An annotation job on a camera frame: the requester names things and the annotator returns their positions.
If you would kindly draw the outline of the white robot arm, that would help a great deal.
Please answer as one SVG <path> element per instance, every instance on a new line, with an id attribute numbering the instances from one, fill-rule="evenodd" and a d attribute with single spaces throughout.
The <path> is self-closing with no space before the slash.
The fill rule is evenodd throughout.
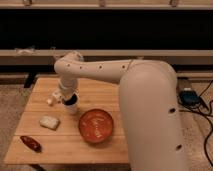
<path id="1" fill-rule="evenodd" d="M 54 69 L 64 97 L 74 93 L 77 78 L 119 86 L 131 171 L 189 171 L 171 65 L 141 59 L 86 62 L 71 52 L 57 60 Z"/>

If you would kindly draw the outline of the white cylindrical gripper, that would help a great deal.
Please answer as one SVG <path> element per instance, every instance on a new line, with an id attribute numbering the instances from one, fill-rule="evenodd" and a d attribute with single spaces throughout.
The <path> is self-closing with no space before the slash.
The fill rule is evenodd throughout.
<path id="1" fill-rule="evenodd" d="M 72 77 L 62 76 L 59 80 L 59 89 L 64 98 L 70 98 L 78 87 L 78 80 Z"/>

